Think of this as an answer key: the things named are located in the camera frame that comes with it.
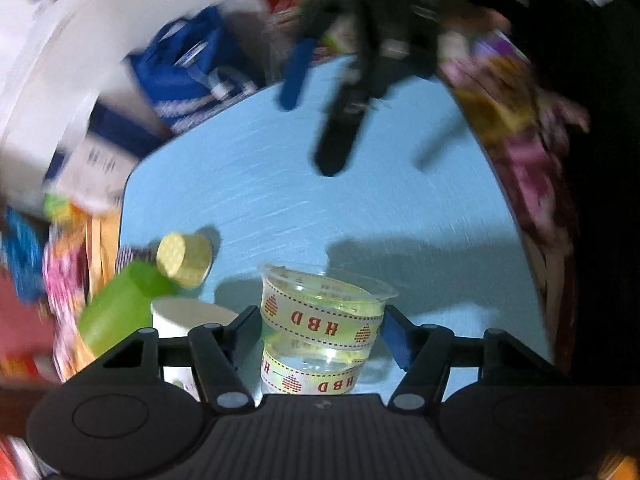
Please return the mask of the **clear cup with HBD ribbon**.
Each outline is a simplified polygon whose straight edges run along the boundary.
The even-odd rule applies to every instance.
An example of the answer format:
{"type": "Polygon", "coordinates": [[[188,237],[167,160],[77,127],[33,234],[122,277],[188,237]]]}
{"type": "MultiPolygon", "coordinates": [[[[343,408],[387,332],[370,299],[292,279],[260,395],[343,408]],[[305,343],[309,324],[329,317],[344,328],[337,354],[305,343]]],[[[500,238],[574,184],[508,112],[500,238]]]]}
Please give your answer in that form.
{"type": "Polygon", "coordinates": [[[370,356],[392,286],[350,271],[266,263],[262,274],[264,393],[349,393],[370,356]]]}

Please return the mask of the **white paper cup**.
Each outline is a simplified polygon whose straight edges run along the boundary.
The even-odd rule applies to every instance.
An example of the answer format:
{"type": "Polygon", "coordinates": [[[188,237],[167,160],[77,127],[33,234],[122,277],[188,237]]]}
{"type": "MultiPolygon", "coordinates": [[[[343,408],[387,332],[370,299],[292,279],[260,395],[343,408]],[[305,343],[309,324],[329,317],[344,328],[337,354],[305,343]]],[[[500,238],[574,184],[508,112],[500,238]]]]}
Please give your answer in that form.
{"type": "MultiPolygon", "coordinates": [[[[160,338],[188,336],[189,330],[206,323],[226,326],[238,315],[230,309],[207,302],[181,297],[160,297],[152,301],[152,326],[160,338]]],[[[163,367],[163,378],[200,400],[194,376],[189,365],[163,367]]]]}

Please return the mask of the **green plastic cup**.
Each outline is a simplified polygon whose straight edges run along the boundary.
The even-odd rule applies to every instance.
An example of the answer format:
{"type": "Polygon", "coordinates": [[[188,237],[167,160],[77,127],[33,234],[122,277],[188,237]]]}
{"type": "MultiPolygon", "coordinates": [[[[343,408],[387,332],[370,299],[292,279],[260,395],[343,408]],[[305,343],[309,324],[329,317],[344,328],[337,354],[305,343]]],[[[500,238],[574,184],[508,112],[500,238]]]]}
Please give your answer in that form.
{"type": "Polygon", "coordinates": [[[152,264],[129,263],[85,307],[79,336],[93,356],[102,356],[136,330],[151,327],[152,302],[176,293],[175,283],[152,264]]]}

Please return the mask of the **yellow dotted cupcake liner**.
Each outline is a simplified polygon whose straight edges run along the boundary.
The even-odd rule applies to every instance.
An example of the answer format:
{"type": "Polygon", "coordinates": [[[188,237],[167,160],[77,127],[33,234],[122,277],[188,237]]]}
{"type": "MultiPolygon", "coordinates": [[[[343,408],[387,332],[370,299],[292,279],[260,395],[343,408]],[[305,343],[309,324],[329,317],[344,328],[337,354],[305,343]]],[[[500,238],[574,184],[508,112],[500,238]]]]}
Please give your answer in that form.
{"type": "Polygon", "coordinates": [[[155,255],[160,273],[186,289],[198,288],[204,283],[212,262],[212,244],[198,233],[165,235],[155,255]]]}

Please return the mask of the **blue tote bag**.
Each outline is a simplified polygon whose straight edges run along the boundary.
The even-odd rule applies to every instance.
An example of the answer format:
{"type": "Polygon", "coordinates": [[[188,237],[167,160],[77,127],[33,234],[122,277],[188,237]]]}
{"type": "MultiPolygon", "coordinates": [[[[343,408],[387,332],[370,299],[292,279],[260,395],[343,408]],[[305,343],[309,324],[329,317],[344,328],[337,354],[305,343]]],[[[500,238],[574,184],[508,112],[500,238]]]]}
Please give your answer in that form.
{"type": "Polygon", "coordinates": [[[134,78],[158,118],[185,133],[265,85],[216,6],[164,25],[128,54],[134,78]]]}

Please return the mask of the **white and blue paper bag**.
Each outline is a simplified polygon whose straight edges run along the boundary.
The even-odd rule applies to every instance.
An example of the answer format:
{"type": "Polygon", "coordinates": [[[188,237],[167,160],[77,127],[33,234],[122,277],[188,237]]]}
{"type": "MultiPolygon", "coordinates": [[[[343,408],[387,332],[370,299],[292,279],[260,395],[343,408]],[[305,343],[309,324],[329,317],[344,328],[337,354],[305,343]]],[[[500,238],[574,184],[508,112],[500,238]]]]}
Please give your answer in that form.
{"type": "Polygon", "coordinates": [[[88,130],[74,148],[60,146],[44,175],[43,191],[69,200],[89,214],[122,206],[137,164],[165,143],[130,118],[96,102],[88,130]]]}

